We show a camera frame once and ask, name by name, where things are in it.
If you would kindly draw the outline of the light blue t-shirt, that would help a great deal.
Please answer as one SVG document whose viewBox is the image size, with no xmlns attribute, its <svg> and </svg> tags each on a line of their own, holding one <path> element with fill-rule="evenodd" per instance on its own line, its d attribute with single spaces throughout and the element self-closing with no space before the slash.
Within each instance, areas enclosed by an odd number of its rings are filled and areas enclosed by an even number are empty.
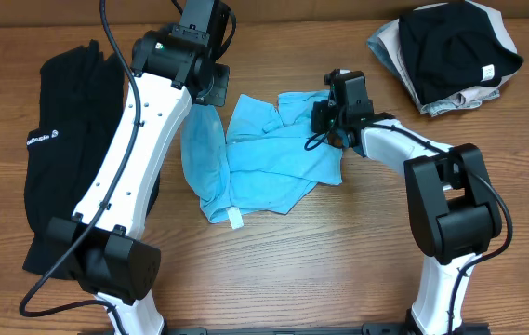
<svg viewBox="0 0 529 335">
<path fill-rule="evenodd" d="M 209 222 L 239 228 L 245 214 L 286 214 L 317 184 L 341 184 L 341 150 L 305 148 L 312 107 L 327 96 L 286 92 L 270 104 L 241 95 L 227 126 L 214 107 L 192 106 L 181 130 L 181 163 Z"/>
</svg>

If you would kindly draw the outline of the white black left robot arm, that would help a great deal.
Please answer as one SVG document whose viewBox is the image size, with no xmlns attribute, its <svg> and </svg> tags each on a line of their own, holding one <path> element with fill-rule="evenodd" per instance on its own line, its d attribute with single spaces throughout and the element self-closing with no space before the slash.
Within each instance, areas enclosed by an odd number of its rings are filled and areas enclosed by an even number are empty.
<svg viewBox="0 0 529 335">
<path fill-rule="evenodd" d="M 161 251 L 142 242 L 167 150 L 194 105 L 222 106 L 230 70 L 218 59 L 236 17 L 220 0 L 188 0 L 177 23 L 148 31 L 126 64 L 128 98 L 98 174 L 46 237 L 59 264 L 103 306 L 115 334 L 164 334 L 152 286 Z"/>
</svg>

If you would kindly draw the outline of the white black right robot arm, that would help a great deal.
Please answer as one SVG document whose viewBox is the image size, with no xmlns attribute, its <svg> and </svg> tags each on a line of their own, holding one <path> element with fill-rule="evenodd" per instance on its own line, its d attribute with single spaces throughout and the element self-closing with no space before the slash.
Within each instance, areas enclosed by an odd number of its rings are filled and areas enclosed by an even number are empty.
<svg viewBox="0 0 529 335">
<path fill-rule="evenodd" d="M 472 144 L 431 141 L 393 115 L 377 114 L 361 71 L 324 75 L 327 99 L 314 103 L 306 144 L 351 148 L 391 168 L 405 181 L 414 240 L 424 255 L 417 297 L 404 321 L 366 323 L 364 334 L 488 334 L 486 323 L 462 318 L 474 267 L 492 258 L 489 246 L 502 231 L 505 206 L 496 193 L 481 151 Z"/>
</svg>

